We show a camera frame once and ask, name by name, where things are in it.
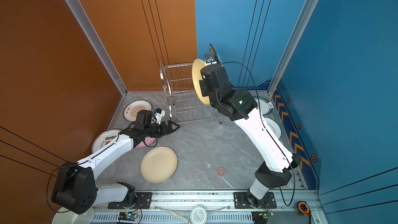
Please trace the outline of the yellow round plate with bear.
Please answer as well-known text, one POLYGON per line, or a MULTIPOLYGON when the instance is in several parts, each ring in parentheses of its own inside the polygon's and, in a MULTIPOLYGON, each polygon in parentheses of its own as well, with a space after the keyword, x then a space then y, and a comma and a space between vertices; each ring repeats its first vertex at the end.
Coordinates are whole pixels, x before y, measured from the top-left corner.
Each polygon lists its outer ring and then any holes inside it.
POLYGON ((210 104, 210 99, 209 96, 203 96, 202 95, 202 90, 200 86, 200 81, 203 79, 201 75, 201 69, 205 67, 205 62, 200 59, 195 59, 193 64, 192 64, 192 81, 194 85, 195 92, 200 99, 200 101, 205 104, 209 105, 210 104))

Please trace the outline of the steel two-tier dish rack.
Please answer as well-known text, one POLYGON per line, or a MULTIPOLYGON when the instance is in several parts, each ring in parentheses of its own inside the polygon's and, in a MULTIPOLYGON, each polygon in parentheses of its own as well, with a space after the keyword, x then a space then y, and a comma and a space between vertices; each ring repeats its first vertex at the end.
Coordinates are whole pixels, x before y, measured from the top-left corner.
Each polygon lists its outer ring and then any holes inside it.
POLYGON ((178 123, 222 117, 211 105, 201 102, 194 89, 192 63, 160 66, 160 78, 169 103, 170 118, 178 123))

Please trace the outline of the black floral square plate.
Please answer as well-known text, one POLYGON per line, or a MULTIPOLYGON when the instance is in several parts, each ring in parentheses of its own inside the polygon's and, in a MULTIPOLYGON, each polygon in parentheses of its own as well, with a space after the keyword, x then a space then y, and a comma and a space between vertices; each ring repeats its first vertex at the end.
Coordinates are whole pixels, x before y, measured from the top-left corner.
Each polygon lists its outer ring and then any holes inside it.
POLYGON ((211 59, 209 59, 209 61, 215 62, 215 63, 218 63, 218 64, 222 63, 221 60, 220 60, 220 57, 218 56, 218 54, 217 54, 217 52, 216 52, 216 50, 215 50, 215 48, 213 47, 212 44, 209 44, 209 52, 211 54, 210 55, 211 59))

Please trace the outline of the cream round plate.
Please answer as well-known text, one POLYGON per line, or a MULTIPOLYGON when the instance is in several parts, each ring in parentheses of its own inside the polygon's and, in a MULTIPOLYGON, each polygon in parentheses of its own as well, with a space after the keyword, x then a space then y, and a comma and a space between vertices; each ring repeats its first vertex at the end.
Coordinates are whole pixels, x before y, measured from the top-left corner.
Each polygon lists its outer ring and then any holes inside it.
POLYGON ((141 162, 141 174, 150 183, 161 183, 169 179, 177 168, 177 156, 168 147, 157 147, 149 151, 141 162))

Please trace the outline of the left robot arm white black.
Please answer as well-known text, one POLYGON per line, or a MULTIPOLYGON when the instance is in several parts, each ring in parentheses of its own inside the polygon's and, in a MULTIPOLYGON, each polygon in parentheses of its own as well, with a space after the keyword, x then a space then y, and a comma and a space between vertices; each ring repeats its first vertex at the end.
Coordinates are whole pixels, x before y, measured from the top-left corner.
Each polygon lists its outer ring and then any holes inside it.
POLYGON ((98 186, 96 179, 146 138, 161 138, 180 128, 171 120, 162 121, 163 113, 159 108, 139 111, 136 120, 120 131, 115 141, 76 163, 68 161, 55 169, 58 175, 51 196, 46 196, 47 203, 55 203, 75 214, 105 203, 116 203, 123 208, 137 207, 134 186, 123 182, 98 186))

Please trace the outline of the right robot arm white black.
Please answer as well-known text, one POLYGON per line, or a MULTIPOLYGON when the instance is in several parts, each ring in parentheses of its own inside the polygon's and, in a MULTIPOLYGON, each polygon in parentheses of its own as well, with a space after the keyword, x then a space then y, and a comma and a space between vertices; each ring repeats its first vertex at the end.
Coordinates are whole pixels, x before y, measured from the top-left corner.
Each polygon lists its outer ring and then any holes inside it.
POLYGON ((246 89, 233 89, 222 65, 206 65, 197 59, 192 66, 192 80, 201 101, 230 118, 262 155, 263 162, 255 172, 247 199, 254 208, 263 206, 271 189, 288 184, 300 156, 291 153, 269 129, 254 96, 246 89))

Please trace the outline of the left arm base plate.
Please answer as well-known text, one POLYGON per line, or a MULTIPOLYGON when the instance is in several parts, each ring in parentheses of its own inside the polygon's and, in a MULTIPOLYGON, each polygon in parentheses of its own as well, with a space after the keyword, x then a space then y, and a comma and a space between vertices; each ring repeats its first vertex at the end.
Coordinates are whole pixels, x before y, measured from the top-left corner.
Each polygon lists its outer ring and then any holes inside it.
POLYGON ((108 209, 132 209, 138 207, 140 209, 150 209, 152 192, 136 192, 132 203, 126 200, 122 202, 111 202, 108 204, 108 209))

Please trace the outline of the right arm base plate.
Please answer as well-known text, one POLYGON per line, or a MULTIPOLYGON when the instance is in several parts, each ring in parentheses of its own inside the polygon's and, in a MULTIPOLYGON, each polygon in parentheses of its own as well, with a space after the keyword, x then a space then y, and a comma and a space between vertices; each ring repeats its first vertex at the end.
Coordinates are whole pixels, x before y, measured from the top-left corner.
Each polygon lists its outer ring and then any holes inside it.
POLYGON ((244 209, 244 208, 276 209, 277 208, 275 196, 270 191, 267 192, 261 200, 258 200, 250 192, 235 192, 233 195, 234 195, 234 204, 236 209, 244 209))

